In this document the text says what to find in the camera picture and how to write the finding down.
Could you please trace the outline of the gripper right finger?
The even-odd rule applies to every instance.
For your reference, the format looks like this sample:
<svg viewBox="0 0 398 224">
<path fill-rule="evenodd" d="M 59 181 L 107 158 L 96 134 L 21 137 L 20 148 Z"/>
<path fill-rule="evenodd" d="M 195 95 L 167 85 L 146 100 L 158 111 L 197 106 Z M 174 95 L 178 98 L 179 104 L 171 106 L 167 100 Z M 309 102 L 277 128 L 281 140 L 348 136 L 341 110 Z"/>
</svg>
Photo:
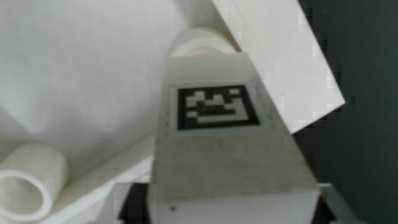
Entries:
<svg viewBox="0 0 398 224">
<path fill-rule="evenodd" d="M 320 197 L 325 201 L 329 210 L 336 217 L 330 224 L 368 224 L 357 217 L 343 196 L 330 183 L 320 183 Z"/>
</svg>

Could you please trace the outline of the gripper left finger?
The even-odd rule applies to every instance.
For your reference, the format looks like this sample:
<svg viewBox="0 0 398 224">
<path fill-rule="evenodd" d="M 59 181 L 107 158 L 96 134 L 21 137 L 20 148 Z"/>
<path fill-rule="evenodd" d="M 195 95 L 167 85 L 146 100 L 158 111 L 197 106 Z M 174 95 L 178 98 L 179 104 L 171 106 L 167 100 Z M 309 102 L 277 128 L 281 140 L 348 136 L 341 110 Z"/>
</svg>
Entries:
<svg viewBox="0 0 398 224">
<path fill-rule="evenodd" d="M 151 224 L 147 184 L 119 183 L 112 190 L 112 224 Z"/>
</svg>

